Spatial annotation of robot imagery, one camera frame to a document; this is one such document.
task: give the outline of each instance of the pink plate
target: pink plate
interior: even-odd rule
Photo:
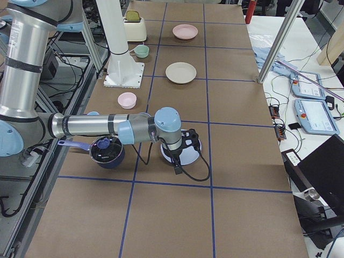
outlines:
[[[198,29],[190,24],[180,24],[175,26],[172,32],[179,39],[193,39],[197,35]]]

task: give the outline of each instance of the purple handle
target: purple handle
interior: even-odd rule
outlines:
[[[58,145],[68,146],[68,147],[77,147],[77,148],[83,149],[87,152],[90,150],[90,146],[91,146],[91,145],[87,144],[86,142],[63,141],[63,140],[58,141]]]

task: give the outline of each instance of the black monitor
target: black monitor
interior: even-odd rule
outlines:
[[[298,166],[328,206],[344,215],[344,141],[331,136]]]

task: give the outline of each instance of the bowl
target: bowl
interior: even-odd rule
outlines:
[[[118,96],[118,104],[124,109],[132,109],[136,105],[136,95],[131,92],[125,92]]]
[[[146,45],[138,45],[136,48],[134,48],[134,52],[138,58],[146,58],[149,54],[149,47]]]

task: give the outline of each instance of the red cylinder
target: red cylinder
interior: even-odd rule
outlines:
[[[252,19],[252,15],[254,13],[254,10],[256,9],[257,0],[251,0],[248,4],[248,10],[246,12],[246,18],[245,23],[249,24]]]

